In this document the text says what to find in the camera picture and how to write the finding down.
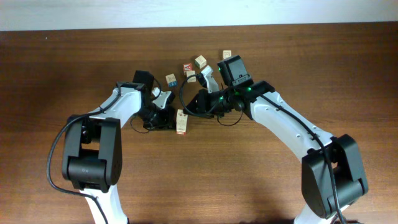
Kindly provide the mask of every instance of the black cable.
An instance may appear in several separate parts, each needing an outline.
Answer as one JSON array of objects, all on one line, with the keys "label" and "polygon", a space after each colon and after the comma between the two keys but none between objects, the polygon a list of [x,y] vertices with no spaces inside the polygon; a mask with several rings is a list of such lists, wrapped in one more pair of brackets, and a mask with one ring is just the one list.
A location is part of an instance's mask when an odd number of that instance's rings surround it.
[{"label": "black cable", "polygon": [[109,109],[115,102],[117,102],[117,100],[119,99],[119,97],[121,96],[121,85],[120,83],[116,83],[116,86],[118,87],[118,95],[115,97],[115,99],[108,105],[105,106],[104,108],[99,108],[99,111],[96,112],[92,112],[92,113],[87,113],[87,114],[82,114],[77,116],[76,118],[74,118],[73,120],[69,121],[61,130],[60,132],[57,134],[57,136],[54,139],[54,142],[51,145],[51,149],[49,152],[49,156],[47,158],[47,180],[50,183],[51,187],[53,187],[55,190],[58,190],[60,192],[66,193],[66,194],[71,194],[71,195],[76,195],[76,196],[81,196],[81,197],[88,197],[90,199],[92,199],[94,201],[94,203],[96,204],[96,206],[98,207],[99,212],[101,213],[102,217],[104,218],[105,224],[108,224],[108,219],[106,219],[106,215],[104,213],[104,211],[101,208],[100,203],[98,202],[97,198],[92,196],[92,195],[88,195],[88,194],[83,194],[80,192],[74,192],[72,190],[67,190],[67,189],[63,189],[61,187],[58,187],[54,184],[54,182],[51,179],[51,172],[50,172],[50,168],[51,168],[51,159],[52,159],[52,154],[54,153],[55,150],[55,146],[57,146],[58,141],[60,140],[62,134],[74,123],[76,123],[77,121],[83,119],[83,118],[87,118],[93,115],[97,115],[97,114],[101,114],[104,111],[106,111],[107,109]]},{"label": "black cable", "polygon": [[319,146],[321,147],[322,151],[323,151],[323,155],[325,157],[326,163],[328,165],[328,170],[329,170],[329,175],[330,175],[330,180],[331,180],[331,188],[333,191],[333,197],[335,198],[335,206],[336,206],[336,212],[338,215],[338,218],[340,219],[340,222],[342,224],[346,224],[346,220],[345,217],[343,216],[343,214],[341,213],[341,209],[340,209],[340,204],[338,203],[338,196],[337,196],[337,189],[336,189],[336,180],[335,180],[335,175],[333,173],[333,167],[331,166],[331,161],[329,158],[329,153],[326,151],[325,146],[323,145],[323,143],[321,142],[321,140],[319,140],[318,135],[315,134],[302,120],[300,120],[300,118],[296,117],[296,115],[292,114],[291,112],[287,111],[285,108],[283,108],[281,105],[278,105],[277,103],[273,102],[272,100],[270,100],[268,97],[260,94],[259,92],[256,92],[261,98],[265,99],[266,101],[268,101],[270,104],[272,104],[273,106],[275,106],[278,110],[281,110],[282,112],[284,112],[285,114],[289,115],[290,117],[292,117],[294,120],[296,120],[299,124],[301,124],[301,126],[304,127],[304,129],[312,136],[312,138],[314,140],[316,140],[316,142],[319,144]]},{"label": "black cable", "polygon": [[242,116],[243,116],[243,110],[242,110],[242,113],[241,113],[241,116],[239,117],[239,119],[238,119],[235,123],[233,123],[233,124],[223,124],[223,123],[221,123],[221,122],[220,122],[220,116],[217,116],[217,122],[218,122],[220,125],[222,125],[222,126],[231,127],[231,126],[234,126],[235,124],[238,124],[238,123],[241,121]]},{"label": "black cable", "polygon": [[131,119],[130,119],[130,126],[131,126],[131,128],[133,129],[133,130],[135,130],[136,132],[138,132],[138,133],[140,133],[140,134],[147,134],[147,133],[149,133],[149,130],[147,130],[147,132],[142,132],[142,131],[138,131],[138,130],[136,130],[133,126],[132,126],[132,121],[136,118],[137,116],[133,116],[133,117],[131,117]]},{"label": "black cable", "polygon": [[157,83],[157,85],[159,86],[159,94],[157,96],[155,96],[154,98],[150,99],[151,101],[154,101],[154,100],[158,99],[158,97],[162,93],[162,85],[160,84],[160,82],[155,77],[154,77],[154,80]]},{"label": "black cable", "polygon": [[185,105],[184,100],[183,100],[183,98],[182,98],[182,93],[183,93],[182,90],[183,90],[184,85],[187,83],[188,79],[190,79],[190,78],[192,78],[192,77],[197,77],[197,78],[198,78],[199,75],[197,75],[197,74],[190,75],[190,76],[187,77],[187,78],[184,80],[184,82],[182,82],[182,84],[181,84],[181,87],[180,87],[180,101],[181,101],[181,104],[182,104],[182,106],[184,107],[184,109],[185,109],[188,113],[190,113],[191,115],[206,118],[206,116],[208,116],[209,113],[211,113],[213,110],[216,109],[216,107],[221,103],[221,101],[215,103],[215,104],[213,105],[213,107],[211,107],[210,110],[209,110],[209,111],[206,111],[205,113],[194,113],[194,112],[190,111],[190,110],[187,108],[187,106]]}]

